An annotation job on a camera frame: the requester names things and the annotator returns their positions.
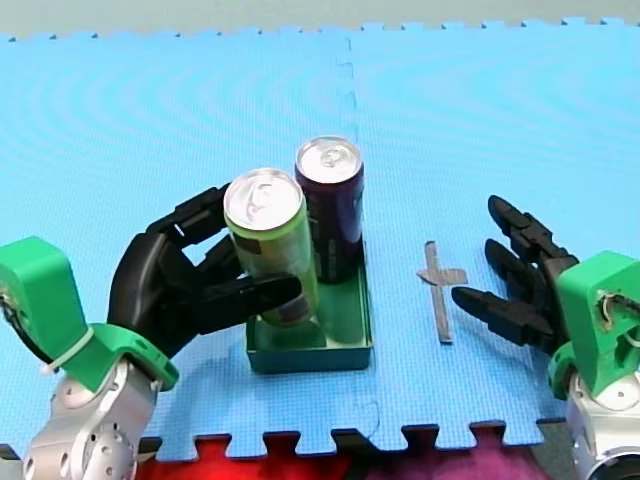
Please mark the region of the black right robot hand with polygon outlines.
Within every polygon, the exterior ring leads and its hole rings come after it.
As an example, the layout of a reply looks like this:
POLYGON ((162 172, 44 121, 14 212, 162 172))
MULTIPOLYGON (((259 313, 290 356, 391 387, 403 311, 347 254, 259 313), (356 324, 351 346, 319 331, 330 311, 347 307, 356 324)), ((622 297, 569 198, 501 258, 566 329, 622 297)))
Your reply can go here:
POLYGON ((510 241, 505 247, 488 239, 484 246, 486 260, 505 283, 508 297, 459 286, 451 290, 452 300, 500 337, 552 355, 569 341, 556 281, 579 260, 556 245, 551 230, 532 214, 504 198, 490 196, 488 210, 510 241))

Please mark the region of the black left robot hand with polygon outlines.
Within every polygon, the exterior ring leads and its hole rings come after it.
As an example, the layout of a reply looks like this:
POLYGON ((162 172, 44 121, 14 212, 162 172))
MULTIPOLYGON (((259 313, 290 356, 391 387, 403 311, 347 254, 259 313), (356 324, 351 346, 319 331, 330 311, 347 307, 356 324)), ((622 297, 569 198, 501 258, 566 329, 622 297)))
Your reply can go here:
POLYGON ((244 274, 230 236, 198 264, 186 256, 186 247, 224 228, 226 190, 212 187, 134 236, 113 276, 108 323, 173 357, 198 335, 241 325, 301 294, 291 274, 244 274))

